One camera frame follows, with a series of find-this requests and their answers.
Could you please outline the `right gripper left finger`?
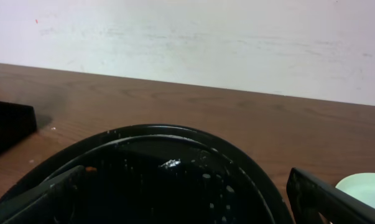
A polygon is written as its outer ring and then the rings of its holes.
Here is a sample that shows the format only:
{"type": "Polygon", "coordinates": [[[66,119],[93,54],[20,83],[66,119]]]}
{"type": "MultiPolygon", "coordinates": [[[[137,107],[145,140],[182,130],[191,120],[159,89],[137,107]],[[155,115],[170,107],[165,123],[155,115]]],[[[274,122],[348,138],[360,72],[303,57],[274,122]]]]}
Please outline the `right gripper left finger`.
{"type": "Polygon", "coordinates": [[[73,187],[84,176],[86,169],[76,166],[48,181],[6,201],[0,203],[0,223],[5,223],[18,213],[28,208],[38,207],[39,204],[53,201],[53,196],[63,194],[67,187],[73,187]]]}

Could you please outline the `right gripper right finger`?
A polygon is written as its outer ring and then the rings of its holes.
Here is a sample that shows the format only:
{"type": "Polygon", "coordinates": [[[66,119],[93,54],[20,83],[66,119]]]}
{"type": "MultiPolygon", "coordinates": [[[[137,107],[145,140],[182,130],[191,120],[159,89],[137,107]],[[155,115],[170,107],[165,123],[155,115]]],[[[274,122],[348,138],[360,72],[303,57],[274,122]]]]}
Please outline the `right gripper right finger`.
{"type": "Polygon", "coordinates": [[[302,169],[293,168],[287,195],[296,224],[375,224],[375,208],[334,188],[302,169]]]}

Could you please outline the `light blue plate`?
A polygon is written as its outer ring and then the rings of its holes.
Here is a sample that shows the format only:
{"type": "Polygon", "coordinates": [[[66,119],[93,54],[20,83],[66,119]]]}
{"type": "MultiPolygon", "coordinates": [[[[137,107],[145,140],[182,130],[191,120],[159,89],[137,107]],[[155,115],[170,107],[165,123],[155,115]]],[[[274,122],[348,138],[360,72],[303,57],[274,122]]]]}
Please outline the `light blue plate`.
{"type": "Polygon", "coordinates": [[[347,176],[340,180],[335,187],[375,208],[375,173],[358,173],[347,176]]]}

